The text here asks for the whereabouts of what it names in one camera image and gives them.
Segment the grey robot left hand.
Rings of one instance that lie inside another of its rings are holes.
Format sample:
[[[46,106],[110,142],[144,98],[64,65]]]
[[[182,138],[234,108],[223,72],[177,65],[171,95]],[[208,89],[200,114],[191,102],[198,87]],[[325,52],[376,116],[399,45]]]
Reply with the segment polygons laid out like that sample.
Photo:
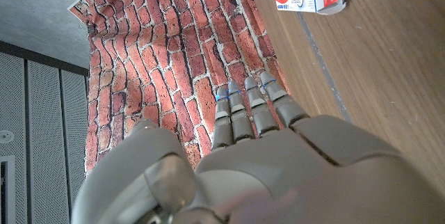
[[[83,183],[73,223],[443,223],[444,196],[387,142],[308,116],[268,72],[218,89],[211,153],[140,119]]]

